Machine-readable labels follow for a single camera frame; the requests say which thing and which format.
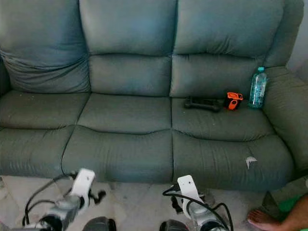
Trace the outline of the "small white scrap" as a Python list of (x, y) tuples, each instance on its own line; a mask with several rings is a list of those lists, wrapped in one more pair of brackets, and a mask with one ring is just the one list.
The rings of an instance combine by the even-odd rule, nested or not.
[(250, 169), (251, 168), (251, 164), (253, 162), (257, 162), (258, 159), (253, 157), (253, 156), (249, 156), (245, 158), (245, 164), (246, 164), (246, 169)]

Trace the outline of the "orange and black handheld device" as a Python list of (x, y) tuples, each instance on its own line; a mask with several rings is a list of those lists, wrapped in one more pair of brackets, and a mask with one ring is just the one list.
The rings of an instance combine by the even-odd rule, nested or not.
[(240, 103), (244, 100), (244, 95), (237, 92), (227, 92), (226, 99), (223, 103), (224, 108), (227, 110), (237, 110)]

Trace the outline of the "person's bare foot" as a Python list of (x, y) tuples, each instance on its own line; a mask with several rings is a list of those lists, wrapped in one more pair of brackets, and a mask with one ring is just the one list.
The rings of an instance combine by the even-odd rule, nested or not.
[(249, 224), (262, 231), (282, 231), (282, 223), (260, 209), (252, 209), (249, 211), (247, 220)]

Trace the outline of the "clear plastic water bottle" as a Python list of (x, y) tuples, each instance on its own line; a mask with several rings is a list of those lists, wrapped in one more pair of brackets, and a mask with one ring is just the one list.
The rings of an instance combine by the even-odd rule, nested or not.
[(267, 83), (268, 75), (265, 73), (265, 68), (260, 66), (252, 77), (248, 106), (251, 108), (262, 108)]

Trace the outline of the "bright green fabric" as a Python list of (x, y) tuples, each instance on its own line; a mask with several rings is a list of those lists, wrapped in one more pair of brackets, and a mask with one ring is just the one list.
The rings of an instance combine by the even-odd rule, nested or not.
[(296, 205), (296, 203), (299, 202), (299, 200), (301, 200), (304, 197), (308, 197), (308, 193), (302, 196), (297, 196), (291, 199), (283, 200), (283, 202), (280, 202), (278, 204), (279, 211), (283, 213), (284, 215), (289, 214), (291, 210), (293, 209), (293, 207)]

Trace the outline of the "grey-green leather sofa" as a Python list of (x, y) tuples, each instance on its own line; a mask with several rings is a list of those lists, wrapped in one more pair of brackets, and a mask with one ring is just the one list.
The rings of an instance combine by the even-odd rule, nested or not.
[(238, 191), (308, 176), (308, 83), (286, 68), (303, 17), (304, 0), (0, 0), (0, 173)]

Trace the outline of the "silver right robot leg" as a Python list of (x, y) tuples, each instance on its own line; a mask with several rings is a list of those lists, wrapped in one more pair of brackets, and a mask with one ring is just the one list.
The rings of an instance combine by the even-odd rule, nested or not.
[(159, 231), (189, 231), (189, 228), (183, 222), (169, 219), (161, 223)]

